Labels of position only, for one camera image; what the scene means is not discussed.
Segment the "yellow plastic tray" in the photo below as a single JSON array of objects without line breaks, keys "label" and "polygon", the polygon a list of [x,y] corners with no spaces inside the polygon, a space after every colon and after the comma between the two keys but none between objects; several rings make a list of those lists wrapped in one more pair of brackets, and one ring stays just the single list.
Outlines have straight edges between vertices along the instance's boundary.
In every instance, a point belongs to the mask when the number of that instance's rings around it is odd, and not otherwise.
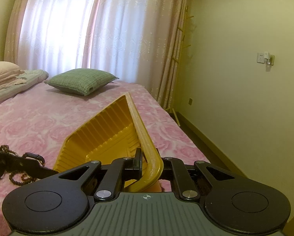
[{"label": "yellow plastic tray", "polygon": [[157,183],[164,163],[126,92],[64,140],[53,168],[63,172],[91,160],[108,165],[118,158],[133,158],[137,149],[143,153],[142,176],[126,180],[128,192],[141,192]]}]

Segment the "beige side curtain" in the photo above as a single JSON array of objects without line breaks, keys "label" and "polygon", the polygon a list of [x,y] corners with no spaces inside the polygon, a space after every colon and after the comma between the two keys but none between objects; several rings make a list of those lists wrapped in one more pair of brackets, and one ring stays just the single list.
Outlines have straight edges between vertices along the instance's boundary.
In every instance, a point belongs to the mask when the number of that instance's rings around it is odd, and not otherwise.
[{"label": "beige side curtain", "polygon": [[151,77],[151,95],[166,108],[170,82],[170,63],[179,19],[187,0],[162,0],[159,21],[156,27],[156,51]]}]

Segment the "beige pillow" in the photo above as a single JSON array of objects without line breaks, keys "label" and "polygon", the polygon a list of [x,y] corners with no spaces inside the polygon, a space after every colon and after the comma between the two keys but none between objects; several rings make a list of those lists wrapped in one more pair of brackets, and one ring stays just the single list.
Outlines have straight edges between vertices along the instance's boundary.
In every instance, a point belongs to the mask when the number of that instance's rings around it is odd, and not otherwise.
[{"label": "beige pillow", "polygon": [[24,71],[18,65],[0,61],[0,90],[26,83],[26,79],[19,78],[23,73]]}]

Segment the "wooden coat rack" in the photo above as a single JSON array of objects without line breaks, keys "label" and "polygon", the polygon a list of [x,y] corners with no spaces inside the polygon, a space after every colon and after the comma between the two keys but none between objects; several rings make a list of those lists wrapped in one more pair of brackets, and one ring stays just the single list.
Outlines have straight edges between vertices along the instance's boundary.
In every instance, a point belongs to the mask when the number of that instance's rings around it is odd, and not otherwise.
[{"label": "wooden coat rack", "polygon": [[167,96],[167,104],[165,111],[169,115],[173,115],[173,119],[175,123],[178,125],[178,127],[181,126],[177,113],[173,107],[174,104],[174,95],[175,95],[175,84],[177,82],[177,76],[178,76],[178,66],[179,66],[179,61],[181,59],[182,55],[182,50],[190,47],[191,45],[184,45],[184,40],[185,40],[185,22],[187,19],[191,19],[194,16],[188,16],[188,9],[189,6],[186,5],[184,8],[183,13],[181,14],[182,18],[179,19],[177,30],[176,30],[176,35],[175,35],[175,40],[174,40],[174,48],[172,52],[172,57],[171,57],[171,63],[170,63],[170,82],[169,82],[169,89],[168,89],[168,96]]}]

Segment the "green checked cushion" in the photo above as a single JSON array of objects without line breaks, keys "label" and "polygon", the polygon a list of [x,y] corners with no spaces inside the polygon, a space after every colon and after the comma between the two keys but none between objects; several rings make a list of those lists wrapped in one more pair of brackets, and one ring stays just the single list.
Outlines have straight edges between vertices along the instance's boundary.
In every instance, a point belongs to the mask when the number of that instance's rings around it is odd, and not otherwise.
[{"label": "green checked cushion", "polygon": [[79,68],[53,76],[46,84],[66,93],[88,96],[117,79],[106,71]]}]

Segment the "pink rose bedspread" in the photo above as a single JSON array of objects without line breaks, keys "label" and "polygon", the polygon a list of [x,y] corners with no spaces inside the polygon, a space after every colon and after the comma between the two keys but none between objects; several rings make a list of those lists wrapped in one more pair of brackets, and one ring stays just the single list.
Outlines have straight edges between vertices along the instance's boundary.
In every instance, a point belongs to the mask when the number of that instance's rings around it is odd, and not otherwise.
[{"label": "pink rose bedspread", "polygon": [[64,140],[125,92],[130,92],[163,157],[176,157],[186,164],[205,160],[205,155],[143,86],[121,81],[109,83],[85,97],[39,83],[5,100],[0,103],[0,146],[8,145],[19,155],[42,155],[46,166],[52,168]]}]

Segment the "striped folded quilt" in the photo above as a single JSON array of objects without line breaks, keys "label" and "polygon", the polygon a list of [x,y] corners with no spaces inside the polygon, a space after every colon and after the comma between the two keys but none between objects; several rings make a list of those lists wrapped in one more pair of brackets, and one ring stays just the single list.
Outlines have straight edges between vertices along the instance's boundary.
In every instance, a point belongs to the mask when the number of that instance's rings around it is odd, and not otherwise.
[{"label": "striped folded quilt", "polygon": [[8,86],[0,90],[0,102],[4,102],[18,93],[24,92],[34,85],[43,82],[48,76],[48,72],[44,70],[25,70],[23,74],[17,76],[18,79],[23,81],[22,83]]}]

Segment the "white wall socket with plug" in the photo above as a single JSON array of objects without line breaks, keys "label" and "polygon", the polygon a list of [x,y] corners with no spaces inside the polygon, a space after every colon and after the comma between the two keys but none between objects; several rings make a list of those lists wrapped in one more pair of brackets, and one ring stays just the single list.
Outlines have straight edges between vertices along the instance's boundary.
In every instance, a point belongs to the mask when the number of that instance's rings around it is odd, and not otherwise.
[{"label": "white wall socket with plug", "polygon": [[257,53],[257,63],[262,63],[266,65],[274,65],[275,56],[269,52]]}]

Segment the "low wall outlet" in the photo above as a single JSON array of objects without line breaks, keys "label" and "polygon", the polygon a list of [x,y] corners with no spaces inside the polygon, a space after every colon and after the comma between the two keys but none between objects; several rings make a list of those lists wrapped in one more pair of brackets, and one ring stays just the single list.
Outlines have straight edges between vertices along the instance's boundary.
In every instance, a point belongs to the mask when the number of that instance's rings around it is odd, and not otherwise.
[{"label": "low wall outlet", "polygon": [[192,105],[192,103],[193,103],[193,99],[192,98],[189,98],[188,104],[189,105]]}]

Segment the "sheer pink curtain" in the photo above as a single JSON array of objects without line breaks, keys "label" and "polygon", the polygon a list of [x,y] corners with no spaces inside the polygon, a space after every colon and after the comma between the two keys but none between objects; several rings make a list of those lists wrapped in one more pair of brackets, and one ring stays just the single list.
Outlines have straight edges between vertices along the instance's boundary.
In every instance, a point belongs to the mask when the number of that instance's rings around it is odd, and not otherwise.
[{"label": "sheer pink curtain", "polygon": [[156,95],[181,0],[17,0],[6,57],[51,76],[100,69]]}]

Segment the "dark strap gold watch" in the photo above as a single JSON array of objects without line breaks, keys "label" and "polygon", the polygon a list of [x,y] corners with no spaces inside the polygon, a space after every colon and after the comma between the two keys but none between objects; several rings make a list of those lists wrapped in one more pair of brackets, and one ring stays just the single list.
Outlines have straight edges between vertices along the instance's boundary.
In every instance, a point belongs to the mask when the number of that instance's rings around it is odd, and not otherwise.
[{"label": "dark strap gold watch", "polygon": [[37,160],[38,162],[40,162],[40,164],[44,167],[45,166],[45,159],[43,156],[38,155],[38,154],[34,154],[34,153],[30,153],[30,152],[26,152],[22,155],[22,158],[27,159],[34,159]]}]

